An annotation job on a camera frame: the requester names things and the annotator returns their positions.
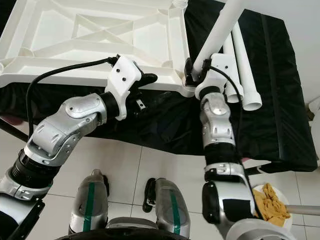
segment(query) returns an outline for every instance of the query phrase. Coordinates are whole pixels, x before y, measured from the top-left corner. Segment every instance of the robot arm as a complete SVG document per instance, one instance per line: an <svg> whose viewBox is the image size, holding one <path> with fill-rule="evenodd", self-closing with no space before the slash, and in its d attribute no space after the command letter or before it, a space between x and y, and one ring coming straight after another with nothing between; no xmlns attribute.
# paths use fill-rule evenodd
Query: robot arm
<svg viewBox="0 0 320 240"><path fill-rule="evenodd" d="M236 67L234 58L214 53L207 61L230 75ZM235 137L230 123L230 108L223 95L227 79L209 70L196 87L195 96L200 100L200 120L206 167L202 189L202 214L208 223L215 224L223 238L231 226L252 218L255 200L236 151Z"/></svg>
<svg viewBox="0 0 320 240"><path fill-rule="evenodd" d="M13 167L0 181L0 239L25 239L44 208L41 201L78 141L107 119L127 116L131 90L153 83L128 58L120 56L108 76L105 93L72 97L41 121Z"/></svg>

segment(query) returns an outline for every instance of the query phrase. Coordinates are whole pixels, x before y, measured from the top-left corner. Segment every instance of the metal pole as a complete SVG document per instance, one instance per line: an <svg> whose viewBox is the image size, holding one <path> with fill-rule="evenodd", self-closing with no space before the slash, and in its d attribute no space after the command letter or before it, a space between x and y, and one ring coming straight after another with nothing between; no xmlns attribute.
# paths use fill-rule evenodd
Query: metal pole
<svg viewBox="0 0 320 240"><path fill-rule="evenodd" d="M212 54L219 52L227 36L244 11L245 1L246 0L228 0L225 3L224 8L220 12L218 19L193 64L192 76L195 81L198 80L203 61L208 59Z"/></svg>
<svg viewBox="0 0 320 240"><path fill-rule="evenodd" d="M7 132L8 134L11 134L12 136L14 136L24 142L28 141L28 135L26 135L22 131L16 129L14 126L10 125L6 121L2 120L1 118L0 118L0 129L2 129L3 131Z"/></svg>
<svg viewBox="0 0 320 240"><path fill-rule="evenodd" d="M286 205L288 213L320 216L320 206Z"/></svg>

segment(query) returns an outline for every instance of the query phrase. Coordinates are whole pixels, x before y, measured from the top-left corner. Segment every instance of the pipe end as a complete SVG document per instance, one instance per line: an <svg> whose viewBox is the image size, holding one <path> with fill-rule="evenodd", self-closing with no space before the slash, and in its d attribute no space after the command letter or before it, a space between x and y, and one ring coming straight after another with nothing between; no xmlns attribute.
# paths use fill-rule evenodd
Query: pipe end
<svg viewBox="0 0 320 240"><path fill-rule="evenodd" d="M244 99L244 89L243 89L243 87L241 86L240 83L235 82L234 84L235 84L236 88L239 91L241 101L243 101L243 99ZM226 88L225 88L224 93L225 93L225 95L227 97L228 103L234 104L234 103L238 103L239 102L239 99L237 97L237 93L236 93L234 87L231 85L230 82L226 83Z"/></svg>
<svg viewBox="0 0 320 240"><path fill-rule="evenodd" d="M243 98L243 109L245 111L255 111L262 106L261 96L256 91L245 92Z"/></svg>

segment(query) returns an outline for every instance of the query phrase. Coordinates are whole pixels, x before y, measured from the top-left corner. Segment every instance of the white wall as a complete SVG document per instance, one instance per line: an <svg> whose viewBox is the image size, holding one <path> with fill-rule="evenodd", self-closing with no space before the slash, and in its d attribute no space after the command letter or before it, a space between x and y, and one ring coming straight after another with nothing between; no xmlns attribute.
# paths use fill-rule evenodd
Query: white wall
<svg viewBox="0 0 320 240"><path fill-rule="evenodd" d="M295 51L304 101L320 96L320 0L246 1L247 9L284 20Z"/></svg>

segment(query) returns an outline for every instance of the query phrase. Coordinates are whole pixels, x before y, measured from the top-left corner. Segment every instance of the fried food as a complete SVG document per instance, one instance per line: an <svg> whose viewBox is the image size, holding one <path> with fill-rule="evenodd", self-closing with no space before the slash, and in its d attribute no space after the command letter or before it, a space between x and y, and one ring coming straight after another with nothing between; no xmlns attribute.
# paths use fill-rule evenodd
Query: fried food
<svg viewBox="0 0 320 240"><path fill-rule="evenodd" d="M254 199L265 221L283 227L285 219L291 217L286 206L279 201L272 186L267 183L262 188L263 193L253 190Z"/></svg>

